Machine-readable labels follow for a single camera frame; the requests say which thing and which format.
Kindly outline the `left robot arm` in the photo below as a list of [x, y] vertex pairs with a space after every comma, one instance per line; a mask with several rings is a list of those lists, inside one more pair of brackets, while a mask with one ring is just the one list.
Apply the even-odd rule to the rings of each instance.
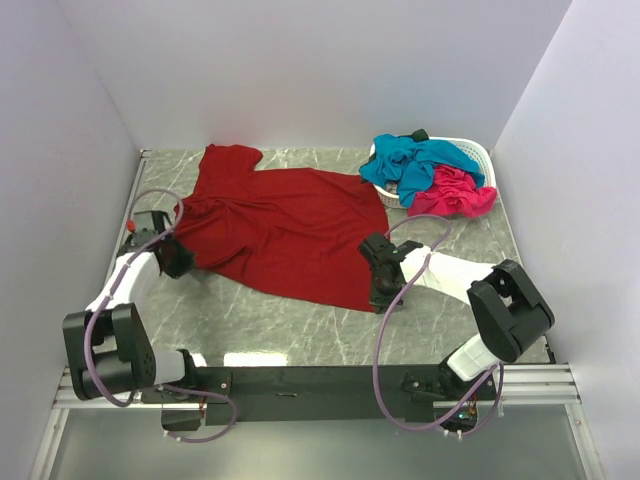
[[151, 345], [139, 313], [157, 279], [177, 279], [194, 267], [194, 255], [173, 235], [169, 215], [138, 212], [117, 252], [114, 270], [98, 297], [62, 324], [67, 363], [77, 398], [115, 396], [164, 384], [176, 401], [193, 399], [200, 378], [186, 351]]

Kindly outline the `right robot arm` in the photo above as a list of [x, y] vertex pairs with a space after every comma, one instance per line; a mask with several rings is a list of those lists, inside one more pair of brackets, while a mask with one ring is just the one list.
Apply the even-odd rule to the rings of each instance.
[[478, 333], [433, 367], [424, 380], [407, 380], [411, 391], [460, 399], [486, 371], [516, 362], [555, 323], [547, 302], [514, 260], [497, 265], [472, 262], [411, 240], [396, 246], [380, 233], [367, 237], [358, 250], [371, 271], [370, 305], [383, 315], [375, 360], [391, 311], [412, 287], [450, 296], [473, 313]]

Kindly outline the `red t-shirt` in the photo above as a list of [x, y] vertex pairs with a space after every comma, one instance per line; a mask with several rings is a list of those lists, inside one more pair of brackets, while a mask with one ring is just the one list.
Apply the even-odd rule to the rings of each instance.
[[313, 168], [260, 170], [246, 146], [206, 147], [179, 242], [202, 270], [263, 293], [369, 312], [361, 242], [388, 227], [375, 188]]

